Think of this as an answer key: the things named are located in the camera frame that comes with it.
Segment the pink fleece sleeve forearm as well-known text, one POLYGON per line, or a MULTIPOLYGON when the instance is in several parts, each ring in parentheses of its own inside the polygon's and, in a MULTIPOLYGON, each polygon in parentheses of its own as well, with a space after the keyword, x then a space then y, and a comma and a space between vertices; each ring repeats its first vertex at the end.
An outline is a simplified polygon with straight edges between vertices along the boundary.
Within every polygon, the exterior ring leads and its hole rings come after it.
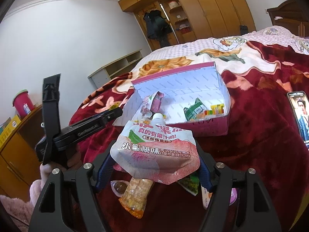
POLYGON ((25 202, 18 198, 1 195, 1 203, 9 217, 21 231, 28 231, 31 216, 41 194, 41 180, 35 180, 30 186, 30 201, 25 202))

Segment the left hand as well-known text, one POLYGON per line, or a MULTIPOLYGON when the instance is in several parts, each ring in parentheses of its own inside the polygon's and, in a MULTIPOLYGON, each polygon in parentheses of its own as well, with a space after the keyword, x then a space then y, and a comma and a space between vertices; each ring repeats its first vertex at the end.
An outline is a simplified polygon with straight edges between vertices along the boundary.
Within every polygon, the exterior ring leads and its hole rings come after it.
POLYGON ((67 162, 67 166, 61 166, 58 163, 50 162, 46 165, 41 164, 40 165, 40 176, 41 176, 41 183, 40 187, 41 190, 45 186, 45 183, 47 182, 47 179, 49 175, 52 173, 53 169, 58 168, 64 172, 70 171, 70 170, 76 170, 82 165, 82 159, 81 159, 81 153, 77 151, 67 162))

